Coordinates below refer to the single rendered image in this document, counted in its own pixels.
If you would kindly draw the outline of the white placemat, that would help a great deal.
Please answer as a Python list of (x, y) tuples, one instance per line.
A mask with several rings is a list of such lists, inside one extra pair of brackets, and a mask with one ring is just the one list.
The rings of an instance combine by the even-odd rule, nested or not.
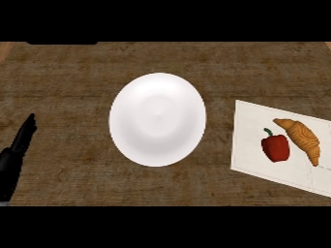
[[(273, 162), (264, 154), (261, 141), (273, 135), (288, 133), (273, 122), (274, 118), (301, 121), (320, 141), (320, 159), (316, 167), (305, 151), (289, 139), (291, 157)], [(236, 101), (232, 169), (263, 179), (297, 187), (331, 198), (331, 122), (283, 109)]]

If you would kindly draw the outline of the white oval plate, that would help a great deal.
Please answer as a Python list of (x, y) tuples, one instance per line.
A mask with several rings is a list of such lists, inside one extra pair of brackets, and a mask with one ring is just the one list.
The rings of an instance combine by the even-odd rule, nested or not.
[(148, 167), (182, 161), (207, 131), (202, 95), (180, 76), (152, 73), (120, 91), (111, 108), (109, 128), (123, 155)]

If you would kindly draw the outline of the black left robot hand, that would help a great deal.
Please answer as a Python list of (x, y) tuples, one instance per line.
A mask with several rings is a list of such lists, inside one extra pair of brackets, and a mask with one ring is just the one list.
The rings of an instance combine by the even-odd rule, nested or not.
[(6, 147), (0, 152), (0, 206), (9, 205), (15, 195), (24, 166), (24, 156), (36, 131), (36, 114), (33, 113), (21, 126), (12, 146)]

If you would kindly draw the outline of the red bell pepper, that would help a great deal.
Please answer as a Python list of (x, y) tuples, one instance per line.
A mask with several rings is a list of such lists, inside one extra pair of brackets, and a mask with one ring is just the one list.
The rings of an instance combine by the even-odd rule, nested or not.
[(264, 128), (269, 137), (261, 140), (264, 154), (273, 163), (288, 161), (291, 157), (291, 145), (283, 135), (274, 135), (269, 128)]

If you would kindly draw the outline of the golden brown croissant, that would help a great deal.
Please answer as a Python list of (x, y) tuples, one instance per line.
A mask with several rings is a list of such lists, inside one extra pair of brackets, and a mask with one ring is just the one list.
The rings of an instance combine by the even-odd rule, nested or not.
[(307, 124), (298, 120), (274, 118), (273, 122), (285, 129), (294, 144), (307, 153), (310, 162), (317, 167), (320, 161), (320, 140), (316, 133)]

